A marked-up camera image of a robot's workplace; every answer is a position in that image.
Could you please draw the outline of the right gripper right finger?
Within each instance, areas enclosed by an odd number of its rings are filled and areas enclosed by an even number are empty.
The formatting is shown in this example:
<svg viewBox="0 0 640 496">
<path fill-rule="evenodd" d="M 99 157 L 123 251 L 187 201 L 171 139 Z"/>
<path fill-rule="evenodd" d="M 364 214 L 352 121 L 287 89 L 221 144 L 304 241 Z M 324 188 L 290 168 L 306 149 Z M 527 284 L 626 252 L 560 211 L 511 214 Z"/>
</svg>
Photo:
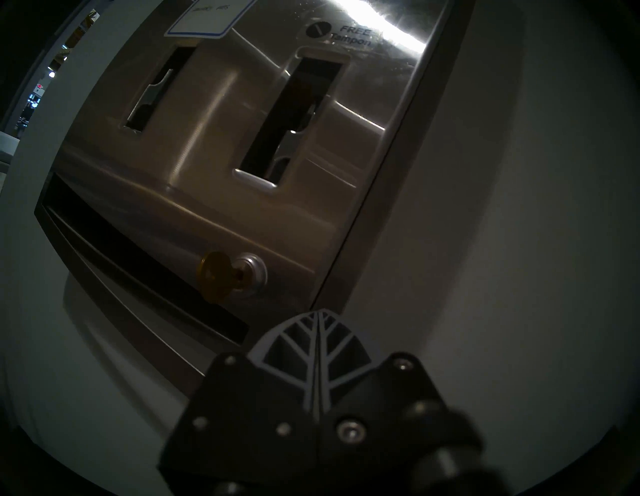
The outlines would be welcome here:
<svg viewBox="0 0 640 496">
<path fill-rule="evenodd" d="M 439 478 L 443 402 L 413 355 L 383 358 L 336 313 L 320 311 L 320 482 L 341 495 L 418 495 Z"/>
</svg>

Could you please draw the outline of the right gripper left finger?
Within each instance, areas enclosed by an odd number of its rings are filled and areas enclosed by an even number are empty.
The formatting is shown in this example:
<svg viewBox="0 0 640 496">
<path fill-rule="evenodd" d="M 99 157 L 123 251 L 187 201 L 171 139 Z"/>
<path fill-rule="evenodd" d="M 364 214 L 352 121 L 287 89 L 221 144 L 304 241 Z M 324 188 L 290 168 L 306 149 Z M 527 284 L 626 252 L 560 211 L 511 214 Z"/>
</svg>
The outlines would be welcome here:
<svg viewBox="0 0 640 496">
<path fill-rule="evenodd" d="M 271 490 L 316 467 L 318 328 L 319 313 L 304 313 L 248 353 L 213 359 L 161 453 L 159 472 L 173 495 Z"/>
</svg>

